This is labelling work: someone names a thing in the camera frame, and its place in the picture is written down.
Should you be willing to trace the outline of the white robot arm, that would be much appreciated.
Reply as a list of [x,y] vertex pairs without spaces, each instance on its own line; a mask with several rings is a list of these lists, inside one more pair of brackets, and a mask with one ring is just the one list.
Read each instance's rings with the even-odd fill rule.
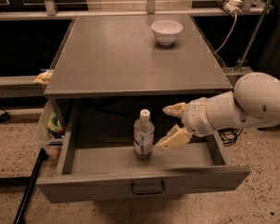
[[280,125],[280,80],[265,73],[248,73],[236,81],[232,91],[168,105],[162,111],[182,122],[157,142],[162,150],[222,129]]

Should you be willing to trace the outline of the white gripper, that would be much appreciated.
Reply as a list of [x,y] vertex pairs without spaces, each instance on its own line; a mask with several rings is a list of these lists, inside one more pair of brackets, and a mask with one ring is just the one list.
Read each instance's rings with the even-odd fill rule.
[[175,125],[157,143],[156,147],[162,150],[169,150],[188,143],[192,136],[204,137],[215,132],[206,114],[206,98],[202,97],[186,103],[168,105],[162,111],[172,117],[181,119],[186,127]]

